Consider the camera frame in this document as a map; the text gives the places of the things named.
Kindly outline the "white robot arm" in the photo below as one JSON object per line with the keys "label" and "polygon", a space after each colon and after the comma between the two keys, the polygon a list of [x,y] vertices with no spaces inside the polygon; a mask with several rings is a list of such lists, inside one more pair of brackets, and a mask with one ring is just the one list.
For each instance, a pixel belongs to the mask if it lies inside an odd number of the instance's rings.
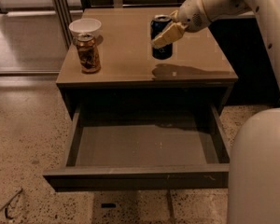
{"label": "white robot arm", "polygon": [[[254,13],[280,90],[280,0],[186,0],[152,39],[156,49],[222,17]],[[228,224],[280,224],[280,108],[249,118],[231,148]]]}

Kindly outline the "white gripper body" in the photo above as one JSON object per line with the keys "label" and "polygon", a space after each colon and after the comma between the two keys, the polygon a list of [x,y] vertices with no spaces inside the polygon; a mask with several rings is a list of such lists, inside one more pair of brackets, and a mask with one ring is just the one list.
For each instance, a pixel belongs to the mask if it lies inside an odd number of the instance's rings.
{"label": "white gripper body", "polygon": [[186,0],[178,10],[177,20],[190,33],[198,32],[211,24],[203,7],[203,0]]}

